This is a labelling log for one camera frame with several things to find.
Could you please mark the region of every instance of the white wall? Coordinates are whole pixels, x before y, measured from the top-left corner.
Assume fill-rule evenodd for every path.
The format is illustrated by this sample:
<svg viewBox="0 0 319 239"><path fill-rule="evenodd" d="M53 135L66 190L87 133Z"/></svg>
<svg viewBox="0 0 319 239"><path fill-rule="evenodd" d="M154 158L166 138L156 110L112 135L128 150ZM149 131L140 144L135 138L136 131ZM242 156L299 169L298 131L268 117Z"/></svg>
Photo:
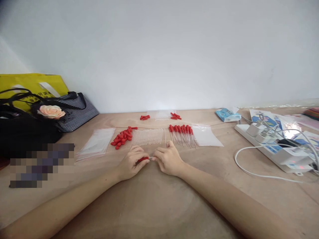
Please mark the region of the white wall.
<svg viewBox="0 0 319 239"><path fill-rule="evenodd" d="M23 74L30 70L0 36L0 74Z"/></svg>
<svg viewBox="0 0 319 239"><path fill-rule="evenodd" d="M0 35L103 113L319 97L317 0L10 0Z"/></svg>

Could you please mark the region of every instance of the white cable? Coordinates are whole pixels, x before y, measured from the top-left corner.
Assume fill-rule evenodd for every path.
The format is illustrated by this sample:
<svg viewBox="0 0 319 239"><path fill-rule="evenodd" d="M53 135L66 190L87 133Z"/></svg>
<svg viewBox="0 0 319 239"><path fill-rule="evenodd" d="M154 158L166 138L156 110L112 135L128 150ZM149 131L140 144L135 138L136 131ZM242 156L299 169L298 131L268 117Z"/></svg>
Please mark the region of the white cable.
<svg viewBox="0 0 319 239"><path fill-rule="evenodd" d="M267 126L268 128L270 128L270 129L273 129L275 126L277 126L277 125L274 125L273 127L271 127L271 126L269 126L268 124L266 124L265 122L264 122L264 114L260 114L259 115L259 119L262 121L262 123L265 125L265 126ZM319 168L319 158L318 158L318 155L317 155L317 150L316 150L316 146L309 140L309 138L302 132L302 131L300 131L300 130L298 130L298 129L283 129L283 130L279 130L279 131L276 131L276 130L274 130L274 132L275 133L277 133L277 134L279 134L279 132L283 132L283 131L290 131L290 130L296 130L296 131L298 131L299 133L301 133L305 138L306 138L306 140L309 142L309 144L311 145L309 148L312 150L312 152L313 152L313 154L314 154L314 156L315 156L315 159L316 159L316 164L317 164L317 167ZM271 144L271 145L285 145L285 146L289 146L289 147L292 147L291 145L286 145L286 144ZM238 152L237 152L237 154L236 154L236 156L235 156L235 162L236 162L236 164L238 165L238 167L240 167L242 170L244 170L245 172L247 172L247 173L250 173L250 174L253 174L253 173L251 173L251 172L248 172L247 170L245 170L244 168L242 168L239 164L238 164L238 162L237 162L237 155L238 155L238 153L240 152L240 151L242 151L242 150L244 150L244 149L247 149L247 148L261 148L261 147L265 147L265 146L256 146L256 147L246 147L246 148L242 148L242 149L240 149ZM303 183L303 182L300 182L300 181L295 181L295 180L290 180L290 179L284 179L284 178L280 178L280 177L273 177L273 176L262 176L262 175L257 175L257 174L253 174L253 175L256 175L256 176L260 176L260 177L266 177L266 178L277 178L277 179L283 179L283 180L287 180L287 181L291 181L291 182L297 182L297 183Z"/></svg>
<svg viewBox="0 0 319 239"><path fill-rule="evenodd" d="M244 149L249 149L249 148L261 148L261 147L266 147L266 146L272 146L272 145L284 145L284 146L288 146L288 147L293 147L291 145L287 145L287 144L267 144L267 145L261 145L261 146L254 146L254 147L246 147L246 148L242 148L240 149L236 155L235 155L235 163L237 164L238 167L241 168L241 170L245 171L246 173L258 176L258 177L262 177L262 178L273 178L273 179L281 179L281 180L285 180L285 181L289 181L289 182L294 182L294 183L304 183L302 181L296 181L296 180L291 180L291 179L286 179L286 178L281 178L281 177L275 177L275 176L266 176L266 175L259 175L259 174L254 174L252 172L249 172L248 170L244 169L242 166L239 165L238 161L237 161L237 156L238 154L244 150Z"/></svg>
<svg viewBox="0 0 319 239"><path fill-rule="evenodd" d="M310 141L310 139L309 139L303 132L301 132L301 131L298 130L298 129L283 129L283 130L280 130L280 131L278 131L278 132L286 131L286 130L296 130L296 131L298 131L299 133L301 133L301 134L306 138L306 140L307 140L307 141L310 143L310 145L312 146L312 147L309 147L309 148L312 150L312 152L313 152L313 154L314 154L314 156L315 156L315 159L316 159L317 167L319 168L319 159L318 159L318 155L317 155L317 152L316 152L316 146L314 146L314 144Z"/></svg>

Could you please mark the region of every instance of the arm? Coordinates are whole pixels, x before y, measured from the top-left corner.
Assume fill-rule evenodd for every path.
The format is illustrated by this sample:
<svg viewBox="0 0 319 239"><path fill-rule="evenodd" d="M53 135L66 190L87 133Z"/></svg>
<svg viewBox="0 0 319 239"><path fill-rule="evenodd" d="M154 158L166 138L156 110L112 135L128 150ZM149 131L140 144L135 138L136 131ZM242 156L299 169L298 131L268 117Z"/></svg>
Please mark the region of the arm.
<svg viewBox="0 0 319 239"><path fill-rule="evenodd" d="M136 175L149 160L141 147L133 146L113 170L45 202L4 228L5 238L51 238L91 202L113 185Z"/></svg>
<svg viewBox="0 0 319 239"><path fill-rule="evenodd" d="M167 148L158 148L154 155L152 160L158 162L162 172L186 181L245 237L299 238L279 216L259 202L233 185L183 162L172 141Z"/></svg>

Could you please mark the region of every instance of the pink rose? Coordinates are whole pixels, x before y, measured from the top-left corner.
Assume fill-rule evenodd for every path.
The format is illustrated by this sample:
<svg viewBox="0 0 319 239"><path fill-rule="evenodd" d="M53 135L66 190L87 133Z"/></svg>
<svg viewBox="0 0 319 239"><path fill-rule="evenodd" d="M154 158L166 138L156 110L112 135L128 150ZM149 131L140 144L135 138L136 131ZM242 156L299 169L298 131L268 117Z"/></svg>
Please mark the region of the pink rose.
<svg viewBox="0 0 319 239"><path fill-rule="evenodd" d="M43 105L40 107L40 110L38 110L38 114L41 114L45 118L48 118L48 119L58 120L59 118L61 118L65 115L65 112L62 111L59 106Z"/></svg>

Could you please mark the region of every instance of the forearm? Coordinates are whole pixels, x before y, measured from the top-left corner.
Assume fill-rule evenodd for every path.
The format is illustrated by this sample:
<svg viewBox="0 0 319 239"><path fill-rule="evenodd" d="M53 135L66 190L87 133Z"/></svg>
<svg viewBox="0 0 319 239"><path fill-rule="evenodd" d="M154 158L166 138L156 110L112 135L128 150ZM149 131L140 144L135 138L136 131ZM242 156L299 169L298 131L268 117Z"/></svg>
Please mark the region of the forearm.
<svg viewBox="0 0 319 239"><path fill-rule="evenodd" d="M109 171L40 205L3 229L6 238L51 238L102 193L119 182Z"/></svg>
<svg viewBox="0 0 319 239"><path fill-rule="evenodd" d="M247 238L299 238L280 217L233 185L187 164L178 176Z"/></svg>

